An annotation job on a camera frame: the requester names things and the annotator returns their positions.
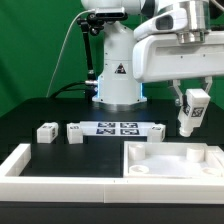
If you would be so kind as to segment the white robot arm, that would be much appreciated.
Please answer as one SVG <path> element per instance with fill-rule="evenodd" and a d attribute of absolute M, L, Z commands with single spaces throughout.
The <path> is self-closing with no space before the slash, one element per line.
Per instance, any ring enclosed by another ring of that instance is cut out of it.
<path fill-rule="evenodd" d="M 146 102 L 144 83 L 206 85 L 224 75 L 224 31 L 210 28 L 210 0 L 81 0 L 90 30 L 104 33 L 104 67 L 93 102 L 129 110 Z"/>

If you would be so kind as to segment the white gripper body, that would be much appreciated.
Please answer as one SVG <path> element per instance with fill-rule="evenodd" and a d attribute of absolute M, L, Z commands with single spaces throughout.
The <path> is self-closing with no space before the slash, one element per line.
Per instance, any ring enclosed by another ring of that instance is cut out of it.
<path fill-rule="evenodd" d="M 175 34 L 151 35 L 134 46 L 132 65 L 140 83 L 224 75 L 224 32 L 191 44 L 180 44 Z"/>

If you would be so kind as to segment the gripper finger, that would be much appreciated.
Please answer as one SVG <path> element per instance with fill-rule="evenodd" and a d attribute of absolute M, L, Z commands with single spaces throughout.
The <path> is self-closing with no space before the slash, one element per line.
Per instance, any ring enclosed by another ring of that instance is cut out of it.
<path fill-rule="evenodd" d="M 171 80 L 169 82 L 169 88 L 175 97 L 175 105 L 176 106 L 183 105 L 183 93 L 180 89 L 180 86 L 181 86 L 181 82 L 179 80 Z"/>
<path fill-rule="evenodd" d="M 209 93 L 213 84 L 213 79 L 211 76 L 203 77 L 201 79 L 201 86 L 205 93 Z"/>

